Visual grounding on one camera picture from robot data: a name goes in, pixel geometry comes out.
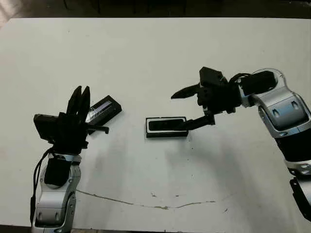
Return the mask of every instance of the dark floor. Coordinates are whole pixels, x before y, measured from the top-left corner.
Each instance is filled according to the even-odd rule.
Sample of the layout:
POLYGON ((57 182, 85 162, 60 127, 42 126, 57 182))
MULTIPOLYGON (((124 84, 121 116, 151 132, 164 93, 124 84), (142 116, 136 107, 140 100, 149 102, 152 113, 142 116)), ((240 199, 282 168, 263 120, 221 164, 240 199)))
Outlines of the dark floor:
POLYGON ((311 18, 311 0, 0 0, 0 27, 12 17, 311 18))
MULTIPOLYGON (((13 226, 1 226, 1 233, 31 233, 29 227, 13 227, 13 226)), ((123 231, 101 231, 101 230, 71 230, 71 233, 138 233, 138 232, 123 232, 123 231)))

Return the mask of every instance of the black rectangular object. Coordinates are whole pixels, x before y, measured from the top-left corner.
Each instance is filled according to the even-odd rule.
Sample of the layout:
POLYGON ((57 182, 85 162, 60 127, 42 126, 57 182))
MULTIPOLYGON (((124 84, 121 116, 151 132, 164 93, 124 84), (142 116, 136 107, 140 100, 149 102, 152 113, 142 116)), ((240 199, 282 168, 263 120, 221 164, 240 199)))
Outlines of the black rectangular object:
POLYGON ((36 114, 34 116, 35 127, 44 140, 53 143, 57 134, 57 116, 36 114))
MULTIPOLYGON (((121 105, 111 96, 106 96, 101 101, 90 107, 86 117, 86 123, 90 125, 102 126, 121 111, 121 105)), ((91 135, 93 132, 94 130, 89 130, 88 134, 91 135)))
POLYGON ((186 121, 186 117, 146 118, 146 137, 186 137, 189 131, 176 131, 175 127, 186 121))

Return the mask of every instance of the crack on table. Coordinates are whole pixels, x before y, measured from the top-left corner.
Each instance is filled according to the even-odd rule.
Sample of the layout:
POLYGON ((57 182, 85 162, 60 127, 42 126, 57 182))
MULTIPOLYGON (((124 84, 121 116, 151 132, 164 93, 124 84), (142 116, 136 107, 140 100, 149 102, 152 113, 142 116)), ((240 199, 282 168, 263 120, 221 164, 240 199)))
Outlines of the crack on table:
POLYGON ((127 204, 127 205, 134 205, 134 206, 139 206, 139 207, 146 207, 146 208, 154 208, 154 209, 161 209, 161 210, 169 210, 169 209, 180 209, 189 205, 198 205, 198 204, 204 204, 204 203, 215 203, 216 201, 214 200, 206 200, 206 201, 201 201, 201 202, 191 202, 191 203, 187 203, 184 205, 180 205, 180 206, 150 206, 150 205, 141 205, 141 204, 136 204, 136 203, 131 203, 131 202, 127 202, 127 201, 122 201, 122 200, 117 200, 117 199, 113 199, 113 198, 108 198, 108 197, 103 197, 103 196, 99 196, 96 194, 91 194, 88 192, 84 192, 81 190, 76 190, 79 193, 83 193, 85 195, 88 196, 92 196, 92 197, 96 197, 96 198, 101 198, 101 199, 105 199, 105 200, 110 200, 110 201, 115 201, 115 202, 119 202, 122 204, 127 204))

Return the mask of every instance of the table surface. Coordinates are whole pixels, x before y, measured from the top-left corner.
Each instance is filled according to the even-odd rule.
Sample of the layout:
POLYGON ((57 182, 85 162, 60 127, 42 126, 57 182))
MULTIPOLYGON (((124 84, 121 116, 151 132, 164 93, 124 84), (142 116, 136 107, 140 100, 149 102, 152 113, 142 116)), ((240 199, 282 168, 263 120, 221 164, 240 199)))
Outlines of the table surface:
POLYGON ((78 85, 123 111, 83 150, 75 228, 167 232, 309 232, 283 156, 256 107, 216 116, 185 139, 146 139, 146 117, 203 115, 203 66, 230 78, 281 70, 311 107, 311 20, 12 19, 0 30, 0 224, 29 226, 33 170, 49 144, 36 113, 64 111, 78 85))

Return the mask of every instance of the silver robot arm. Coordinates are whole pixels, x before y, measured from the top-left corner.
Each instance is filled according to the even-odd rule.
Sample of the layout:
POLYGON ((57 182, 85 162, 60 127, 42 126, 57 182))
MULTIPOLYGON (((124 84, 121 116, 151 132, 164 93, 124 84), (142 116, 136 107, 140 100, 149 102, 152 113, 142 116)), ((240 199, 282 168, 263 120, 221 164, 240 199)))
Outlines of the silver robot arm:
POLYGON ((311 113, 303 99, 287 87, 279 70, 267 68, 254 74, 263 71, 274 74, 276 86, 261 94, 245 95, 239 85, 242 105, 258 106, 263 123, 283 152, 289 172, 295 176, 290 184, 299 210, 311 221, 311 113))
POLYGON ((86 123, 90 109, 90 91, 81 86, 73 92, 66 113, 58 116, 36 114, 34 123, 42 139, 53 146, 38 162, 34 172, 34 192, 30 201, 32 233, 69 233, 72 229, 76 206, 75 191, 81 172, 82 149, 86 149, 88 130, 109 132, 108 127, 86 123), (40 175, 42 160, 48 164, 40 175), (41 195, 36 202, 36 188, 41 185, 41 195))
POLYGON ((172 99, 197 94, 204 116, 188 120, 175 130, 214 125, 214 115, 235 108, 258 106, 259 115, 285 157, 294 199, 303 216, 311 221, 311 113, 302 98, 291 91, 285 76, 276 69, 240 73, 229 81, 220 71, 200 70, 200 82, 176 92, 172 99))

